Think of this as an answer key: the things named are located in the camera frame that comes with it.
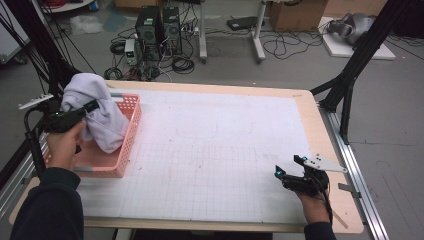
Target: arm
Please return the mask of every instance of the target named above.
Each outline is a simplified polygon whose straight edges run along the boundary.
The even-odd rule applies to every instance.
[[[303,205],[308,226],[305,227],[306,240],[335,240],[333,228],[330,224],[330,217],[324,202],[317,197],[296,193]]]
[[[19,210],[10,239],[83,239],[81,198],[76,191],[80,178],[71,170],[80,131],[78,123],[64,134],[49,134],[49,168],[40,185],[33,188]]]

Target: cardboard box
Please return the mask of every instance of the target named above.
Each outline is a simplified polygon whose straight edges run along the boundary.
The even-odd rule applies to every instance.
[[[387,0],[329,0],[324,11],[326,17],[343,17],[346,13],[362,12],[377,16]]]
[[[316,31],[327,2],[328,0],[303,0],[295,6],[273,3],[269,21],[276,32]]]
[[[163,0],[115,0],[118,8],[137,8],[142,6],[162,6]]]

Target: metal stand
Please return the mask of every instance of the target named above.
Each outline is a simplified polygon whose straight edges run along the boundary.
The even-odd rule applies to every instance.
[[[202,63],[206,63],[205,0],[200,1],[199,54]]]
[[[255,45],[256,52],[258,53],[258,63],[265,60],[264,49],[262,48],[261,41],[259,40],[259,34],[261,33],[262,21],[264,20],[266,9],[266,0],[262,0],[259,5],[258,22],[256,23],[256,29],[252,32],[253,44]]]
[[[355,81],[413,1],[387,1],[343,71],[333,80],[311,90],[313,95],[317,95],[331,89],[326,98],[320,101],[320,106],[328,112],[336,112],[337,105],[344,98],[340,135],[345,144],[349,144],[348,125]]]
[[[253,44],[255,45],[256,52],[258,54],[258,63],[265,60],[264,49],[262,48],[261,41],[259,40],[259,34],[261,33],[262,21],[264,19],[266,2],[273,0],[261,0],[259,5],[258,12],[258,22],[256,28],[252,31]],[[205,34],[205,11],[204,11],[205,0],[200,1],[200,28],[199,28],[199,54],[200,60],[203,63],[206,63],[206,58],[208,56],[206,50],[206,34]]]

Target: black sleeve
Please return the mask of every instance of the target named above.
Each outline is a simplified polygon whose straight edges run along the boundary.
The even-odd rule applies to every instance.
[[[83,239],[84,217],[76,188],[80,178],[48,168],[19,210],[10,239]]]
[[[328,222],[309,224],[304,229],[306,240],[336,240],[333,228]]]

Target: white device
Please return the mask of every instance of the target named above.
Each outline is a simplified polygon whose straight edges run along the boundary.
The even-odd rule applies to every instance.
[[[130,66],[137,65],[138,52],[136,50],[135,39],[125,40],[125,57],[127,58],[128,65]]]

